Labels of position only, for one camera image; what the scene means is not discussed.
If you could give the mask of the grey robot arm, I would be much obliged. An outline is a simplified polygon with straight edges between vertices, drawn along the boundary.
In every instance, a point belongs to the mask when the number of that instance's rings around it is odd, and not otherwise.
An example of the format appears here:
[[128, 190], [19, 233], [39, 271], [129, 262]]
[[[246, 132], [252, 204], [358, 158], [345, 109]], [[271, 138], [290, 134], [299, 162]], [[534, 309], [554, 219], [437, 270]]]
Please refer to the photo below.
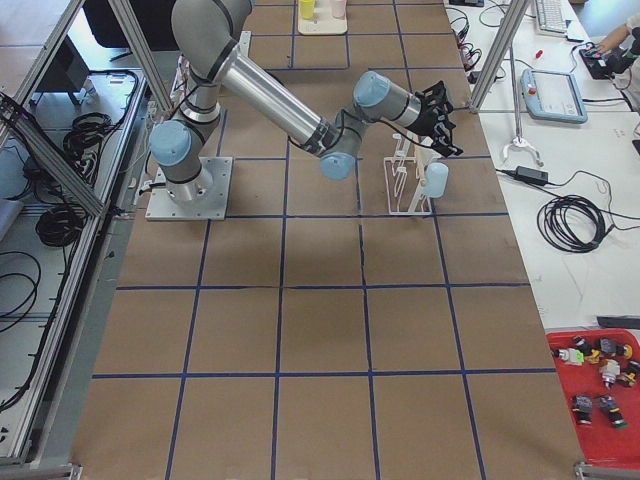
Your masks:
[[367, 71], [357, 81], [350, 105], [329, 122], [316, 114], [259, 65], [244, 55], [239, 37], [251, 14], [250, 1], [177, 1], [171, 27], [189, 62], [189, 93], [171, 119], [157, 125], [149, 146], [177, 202], [205, 198], [214, 178], [199, 157], [219, 115], [217, 95], [226, 87], [285, 131], [301, 150], [320, 160], [329, 179], [343, 180], [354, 169], [365, 132], [373, 123], [399, 125], [431, 139], [444, 157], [461, 154], [453, 142], [453, 106], [443, 82], [411, 93], [387, 77]]

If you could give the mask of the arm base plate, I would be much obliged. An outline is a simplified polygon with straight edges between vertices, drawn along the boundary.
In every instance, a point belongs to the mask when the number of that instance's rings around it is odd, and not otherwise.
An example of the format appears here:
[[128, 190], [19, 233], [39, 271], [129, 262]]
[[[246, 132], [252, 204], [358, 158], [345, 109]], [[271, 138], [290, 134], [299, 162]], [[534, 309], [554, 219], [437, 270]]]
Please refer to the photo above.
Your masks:
[[235, 60], [234, 66], [237, 69], [244, 68], [248, 65], [249, 49], [251, 45], [251, 32], [243, 30], [240, 33], [239, 39], [235, 47]]
[[149, 221], [223, 221], [226, 217], [233, 157], [201, 157], [199, 176], [177, 184], [158, 167], [146, 209]]

